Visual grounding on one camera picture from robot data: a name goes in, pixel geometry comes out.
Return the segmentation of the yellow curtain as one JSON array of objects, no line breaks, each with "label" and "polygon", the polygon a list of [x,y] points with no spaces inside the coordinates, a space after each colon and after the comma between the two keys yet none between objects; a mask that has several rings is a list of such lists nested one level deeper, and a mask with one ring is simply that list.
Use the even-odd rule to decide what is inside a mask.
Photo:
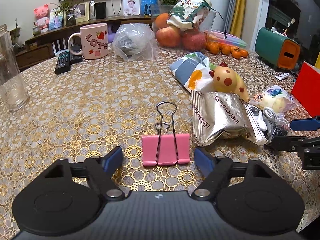
[{"label": "yellow curtain", "polygon": [[246,0],[235,0],[230,34],[240,37],[244,24]]}]

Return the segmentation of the tangerine four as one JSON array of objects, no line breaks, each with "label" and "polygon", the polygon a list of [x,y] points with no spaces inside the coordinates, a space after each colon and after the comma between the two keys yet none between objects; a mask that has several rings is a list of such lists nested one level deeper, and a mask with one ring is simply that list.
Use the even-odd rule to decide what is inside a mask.
[{"label": "tangerine four", "polygon": [[242,57],[247,58],[249,56],[249,53],[245,49],[240,49],[240,54]]}]

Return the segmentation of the red cardboard box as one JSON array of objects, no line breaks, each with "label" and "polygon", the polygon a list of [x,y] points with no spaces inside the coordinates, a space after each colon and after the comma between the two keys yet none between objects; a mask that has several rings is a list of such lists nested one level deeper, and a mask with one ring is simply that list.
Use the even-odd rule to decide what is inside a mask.
[{"label": "red cardboard box", "polygon": [[291,94],[301,103],[306,111],[312,116],[320,114],[320,74],[319,69],[307,62],[296,79]]}]

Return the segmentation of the baby photo frame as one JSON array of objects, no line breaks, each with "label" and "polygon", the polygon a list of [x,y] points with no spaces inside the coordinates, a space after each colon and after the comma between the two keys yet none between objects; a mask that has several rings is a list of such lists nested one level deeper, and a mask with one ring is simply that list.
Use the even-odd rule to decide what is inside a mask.
[{"label": "baby photo frame", "polygon": [[140,0],[123,0],[124,16],[140,15]]}]

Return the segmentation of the pink strawberry mug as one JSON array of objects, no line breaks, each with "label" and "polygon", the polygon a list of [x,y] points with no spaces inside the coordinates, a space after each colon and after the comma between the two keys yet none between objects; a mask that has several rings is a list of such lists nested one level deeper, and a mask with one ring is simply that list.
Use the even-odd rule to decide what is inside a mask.
[{"label": "pink strawberry mug", "polygon": [[[68,49],[73,55],[82,55],[86,60],[95,60],[105,57],[108,52],[108,25],[107,23],[89,24],[80,27],[78,33],[73,33],[68,39]],[[79,52],[71,48],[73,37],[79,37],[81,40],[81,49]]]}]

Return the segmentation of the tangerine three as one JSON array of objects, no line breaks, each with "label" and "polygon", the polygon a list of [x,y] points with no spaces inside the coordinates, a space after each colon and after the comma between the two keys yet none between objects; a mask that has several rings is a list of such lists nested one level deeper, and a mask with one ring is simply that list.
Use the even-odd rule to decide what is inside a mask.
[{"label": "tangerine three", "polygon": [[237,49],[232,51],[232,57],[235,59],[240,59],[241,58],[241,52]]}]

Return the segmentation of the small white paper packet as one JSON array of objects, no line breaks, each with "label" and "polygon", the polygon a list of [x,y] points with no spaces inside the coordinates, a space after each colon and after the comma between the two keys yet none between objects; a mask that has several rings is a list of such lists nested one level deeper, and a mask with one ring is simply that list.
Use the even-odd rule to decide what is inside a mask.
[{"label": "small white paper packet", "polygon": [[289,76],[290,76],[289,73],[282,73],[282,74],[274,75],[274,77],[275,77],[277,80],[279,80],[279,81],[285,80],[285,79],[287,79]]}]

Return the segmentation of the red apple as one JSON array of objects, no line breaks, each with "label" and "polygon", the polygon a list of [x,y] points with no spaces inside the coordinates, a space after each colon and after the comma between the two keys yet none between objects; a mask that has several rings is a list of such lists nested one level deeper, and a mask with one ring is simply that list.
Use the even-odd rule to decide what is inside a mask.
[{"label": "red apple", "polygon": [[198,30],[185,31],[181,37],[182,47],[188,51],[201,51],[206,47],[206,35]]},{"label": "red apple", "polygon": [[159,29],[156,33],[156,39],[163,47],[179,47],[181,43],[180,29],[175,26]]}]

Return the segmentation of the wooden picture frame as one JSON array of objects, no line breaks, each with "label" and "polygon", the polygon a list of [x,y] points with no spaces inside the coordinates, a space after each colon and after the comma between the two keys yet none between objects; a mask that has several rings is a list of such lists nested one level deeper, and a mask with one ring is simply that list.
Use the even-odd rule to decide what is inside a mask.
[{"label": "wooden picture frame", "polygon": [[89,2],[82,2],[73,6],[76,23],[82,23],[89,20],[89,7]]}]

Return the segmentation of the orange fruit in bowl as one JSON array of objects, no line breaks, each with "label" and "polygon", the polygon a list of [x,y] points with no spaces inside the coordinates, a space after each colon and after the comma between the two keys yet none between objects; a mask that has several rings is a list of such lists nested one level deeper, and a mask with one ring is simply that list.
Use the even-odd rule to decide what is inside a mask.
[{"label": "orange fruit in bowl", "polygon": [[162,13],[158,15],[155,19],[155,26],[157,29],[162,29],[166,28],[169,25],[167,24],[167,20],[169,19],[169,14],[168,13]]}]

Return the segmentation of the small potted grass plant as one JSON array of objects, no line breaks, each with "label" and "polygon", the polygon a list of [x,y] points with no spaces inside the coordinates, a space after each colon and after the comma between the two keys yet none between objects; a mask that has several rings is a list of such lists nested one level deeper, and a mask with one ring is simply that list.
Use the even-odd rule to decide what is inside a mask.
[{"label": "small potted grass plant", "polygon": [[66,26],[73,26],[76,24],[76,16],[75,9],[79,5],[74,0],[58,0],[58,4],[52,3],[56,5],[55,8],[55,16],[59,16],[60,14],[66,15]]}]

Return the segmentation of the small black items bag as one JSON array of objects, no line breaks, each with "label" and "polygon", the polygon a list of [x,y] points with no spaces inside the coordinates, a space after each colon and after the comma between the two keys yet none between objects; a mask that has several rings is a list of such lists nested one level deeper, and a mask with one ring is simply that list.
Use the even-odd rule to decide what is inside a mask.
[{"label": "small black items bag", "polygon": [[264,132],[264,135],[268,144],[274,139],[274,137],[282,137],[291,134],[291,129],[281,121],[278,122],[266,119],[265,123],[267,130]]}]

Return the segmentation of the pink pig plush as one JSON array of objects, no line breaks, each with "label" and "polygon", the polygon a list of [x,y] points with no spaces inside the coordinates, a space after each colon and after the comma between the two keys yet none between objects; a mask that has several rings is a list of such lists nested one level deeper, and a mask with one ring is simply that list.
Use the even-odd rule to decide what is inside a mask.
[{"label": "pink pig plush", "polygon": [[34,14],[36,18],[35,26],[38,26],[42,33],[48,31],[48,27],[49,27],[48,12],[49,12],[48,4],[44,4],[34,9]]}]

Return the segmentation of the black speaker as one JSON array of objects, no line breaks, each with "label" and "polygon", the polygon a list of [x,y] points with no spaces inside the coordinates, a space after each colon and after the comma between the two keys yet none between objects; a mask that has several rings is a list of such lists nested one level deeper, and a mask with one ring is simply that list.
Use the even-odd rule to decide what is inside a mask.
[{"label": "black speaker", "polygon": [[102,20],[107,17],[106,12],[106,2],[97,2],[95,3],[95,18],[97,20]]}]

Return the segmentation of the red apple left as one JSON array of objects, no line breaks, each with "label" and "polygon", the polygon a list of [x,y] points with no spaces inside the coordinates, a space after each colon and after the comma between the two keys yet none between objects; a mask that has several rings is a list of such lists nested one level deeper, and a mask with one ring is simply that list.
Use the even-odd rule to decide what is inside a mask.
[{"label": "red apple left", "polygon": [[156,39],[163,47],[179,47],[181,43],[180,29],[175,26],[159,29],[156,33]]}]

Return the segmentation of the blue box on cabinet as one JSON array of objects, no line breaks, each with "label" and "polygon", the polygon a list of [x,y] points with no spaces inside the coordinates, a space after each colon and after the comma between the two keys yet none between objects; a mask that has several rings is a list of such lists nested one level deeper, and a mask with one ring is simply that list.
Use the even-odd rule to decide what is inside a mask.
[{"label": "blue box on cabinet", "polygon": [[151,16],[151,5],[157,5],[158,0],[140,0],[141,15]]}]

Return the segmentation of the yellow spotted toy figure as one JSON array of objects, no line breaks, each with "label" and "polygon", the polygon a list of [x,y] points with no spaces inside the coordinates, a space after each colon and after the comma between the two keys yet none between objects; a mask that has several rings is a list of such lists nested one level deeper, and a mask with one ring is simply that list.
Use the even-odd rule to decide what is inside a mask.
[{"label": "yellow spotted toy figure", "polygon": [[247,87],[241,76],[221,62],[209,72],[213,80],[213,87],[218,92],[238,94],[244,102],[249,102]]}]

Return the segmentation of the tissue paper pack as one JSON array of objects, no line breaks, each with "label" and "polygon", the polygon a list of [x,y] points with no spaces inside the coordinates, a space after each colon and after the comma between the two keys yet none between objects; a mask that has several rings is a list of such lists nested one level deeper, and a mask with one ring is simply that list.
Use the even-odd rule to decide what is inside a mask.
[{"label": "tissue paper pack", "polygon": [[189,92],[214,92],[213,78],[209,72],[216,65],[207,56],[197,51],[189,53],[170,65],[170,70],[176,80]]}]

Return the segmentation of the tangerine one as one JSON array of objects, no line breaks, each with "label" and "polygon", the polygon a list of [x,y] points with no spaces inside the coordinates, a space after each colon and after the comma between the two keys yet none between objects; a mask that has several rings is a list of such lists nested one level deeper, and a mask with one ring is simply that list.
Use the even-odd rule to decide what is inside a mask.
[{"label": "tangerine one", "polygon": [[214,55],[217,55],[220,53],[220,47],[217,43],[210,43],[209,50]]}]

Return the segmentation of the silver foil snack bag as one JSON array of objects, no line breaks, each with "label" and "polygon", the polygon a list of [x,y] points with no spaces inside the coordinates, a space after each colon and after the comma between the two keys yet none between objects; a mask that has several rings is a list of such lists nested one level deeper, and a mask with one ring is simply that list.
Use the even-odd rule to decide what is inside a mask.
[{"label": "silver foil snack bag", "polygon": [[193,91],[193,134],[198,146],[206,147],[217,139],[243,137],[264,145],[267,139],[249,105],[233,93]]}]

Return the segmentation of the clear glass jar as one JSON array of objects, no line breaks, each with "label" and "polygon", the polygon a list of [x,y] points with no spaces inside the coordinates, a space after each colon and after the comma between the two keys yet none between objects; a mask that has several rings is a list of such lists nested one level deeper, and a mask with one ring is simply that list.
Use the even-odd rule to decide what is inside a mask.
[{"label": "clear glass jar", "polygon": [[7,25],[1,25],[1,98],[10,112],[21,109],[29,100],[21,72],[19,70],[10,32]]}]

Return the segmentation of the clear fruit bowl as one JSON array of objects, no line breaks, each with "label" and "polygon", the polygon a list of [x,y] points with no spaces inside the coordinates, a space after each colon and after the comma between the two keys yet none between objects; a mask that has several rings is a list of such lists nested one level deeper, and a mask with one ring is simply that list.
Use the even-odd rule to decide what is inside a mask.
[{"label": "clear fruit bowl", "polygon": [[152,30],[164,48],[182,48],[194,52],[205,49],[216,12],[208,8],[152,5]]}]

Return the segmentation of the black remote control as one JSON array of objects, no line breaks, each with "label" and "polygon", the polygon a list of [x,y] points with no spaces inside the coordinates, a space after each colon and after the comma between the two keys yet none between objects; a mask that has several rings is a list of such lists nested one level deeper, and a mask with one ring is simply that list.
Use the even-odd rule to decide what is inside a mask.
[{"label": "black remote control", "polygon": [[54,73],[56,75],[68,72],[71,70],[70,53],[68,50],[61,52],[57,57],[57,63]]}]

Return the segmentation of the bread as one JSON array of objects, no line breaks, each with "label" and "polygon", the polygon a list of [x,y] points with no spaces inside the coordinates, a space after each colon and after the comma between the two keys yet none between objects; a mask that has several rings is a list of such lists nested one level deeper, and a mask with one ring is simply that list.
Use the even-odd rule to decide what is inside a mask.
[{"label": "bread", "polygon": [[284,114],[300,105],[292,94],[279,85],[272,85],[263,92],[254,94],[249,103],[260,109],[270,107],[277,115]]}]

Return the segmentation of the pastel folder stack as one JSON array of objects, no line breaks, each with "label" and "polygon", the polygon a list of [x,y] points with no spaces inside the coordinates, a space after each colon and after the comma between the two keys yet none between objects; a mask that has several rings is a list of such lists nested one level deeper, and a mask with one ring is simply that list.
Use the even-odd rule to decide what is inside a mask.
[{"label": "pastel folder stack", "polygon": [[207,34],[209,41],[236,46],[244,49],[247,47],[247,43],[237,36],[228,33],[225,34],[224,32],[217,30],[206,30],[205,33]]}]

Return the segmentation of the tangerine two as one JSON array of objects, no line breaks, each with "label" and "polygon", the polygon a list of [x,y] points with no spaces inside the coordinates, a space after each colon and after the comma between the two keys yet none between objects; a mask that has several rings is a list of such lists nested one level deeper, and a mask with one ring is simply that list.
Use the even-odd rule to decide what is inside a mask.
[{"label": "tangerine two", "polygon": [[224,44],[221,48],[221,53],[228,56],[231,53],[231,46]]}]

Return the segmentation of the green white cloth bag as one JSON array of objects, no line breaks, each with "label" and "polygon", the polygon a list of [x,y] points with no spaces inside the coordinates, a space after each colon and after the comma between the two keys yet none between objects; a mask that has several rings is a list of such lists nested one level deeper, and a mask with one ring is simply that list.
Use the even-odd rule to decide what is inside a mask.
[{"label": "green white cloth bag", "polygon": [[182,31],[196,29],[211,10],[210,0],[180,0],[169,12],[167,24]]}]

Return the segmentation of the clear zip plastic bag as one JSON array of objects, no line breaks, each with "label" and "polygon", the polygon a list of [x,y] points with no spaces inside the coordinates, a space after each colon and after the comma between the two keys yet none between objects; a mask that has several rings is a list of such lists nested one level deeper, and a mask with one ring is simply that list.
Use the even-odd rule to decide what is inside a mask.
[{"label": "clear zip plastic bag", "polygon": [[138,59],[154,61],[159,54],[155,33],[143,23],[122,24],[114,36],[112,49],[128,62]]}]

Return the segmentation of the pink binder clip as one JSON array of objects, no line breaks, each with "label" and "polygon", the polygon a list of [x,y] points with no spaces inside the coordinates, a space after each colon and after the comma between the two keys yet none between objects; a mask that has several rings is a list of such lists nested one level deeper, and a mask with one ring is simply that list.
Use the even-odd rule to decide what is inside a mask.
[{"label": "pink binder clip", "polygon": [[[160,107],[169,104],[174,106],[171,113],[171,123],[163,121]],[[190,134],[175,132],[174,115],[177,105],[173,102],[163,101],[156,105],[160,115],[160,122],[154,124],[156,135],[142,136],[142,161],[143,166],[170,166],[190,163]]]}]

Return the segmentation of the green orange tissue box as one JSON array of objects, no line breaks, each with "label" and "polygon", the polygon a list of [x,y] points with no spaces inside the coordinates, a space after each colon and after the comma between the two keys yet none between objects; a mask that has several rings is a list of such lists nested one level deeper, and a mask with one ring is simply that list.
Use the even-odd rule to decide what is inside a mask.
[{"label": "green orange tissue box", "polygon": [[300,45],[286,37],[261,28],[255,42],[255,52],[274,68],[293,70],[300,55]]}]

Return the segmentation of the red apple front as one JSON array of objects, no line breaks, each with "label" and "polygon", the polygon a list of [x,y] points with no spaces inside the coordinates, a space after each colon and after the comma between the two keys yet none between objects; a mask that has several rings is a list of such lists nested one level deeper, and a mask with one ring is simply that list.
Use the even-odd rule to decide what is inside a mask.
[{"label": "red apple front", "polygon": [[182,47],[188,51],[201,51],[206,47],[206,35],[198,30],[185,31],[181,37]]}]

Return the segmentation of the white cable charger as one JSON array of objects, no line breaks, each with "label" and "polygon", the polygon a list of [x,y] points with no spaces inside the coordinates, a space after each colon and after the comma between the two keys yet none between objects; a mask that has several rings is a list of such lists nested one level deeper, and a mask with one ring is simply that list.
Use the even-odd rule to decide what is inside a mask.
[{"label": "white cable charger", "polygon": [[285,118],[279,118],[271,107],[265,107],[263,110],[253,105],[249,105],[249,107],[263,132],[267,131],[267,121],[275,121],[289,126],[289,122]]}]

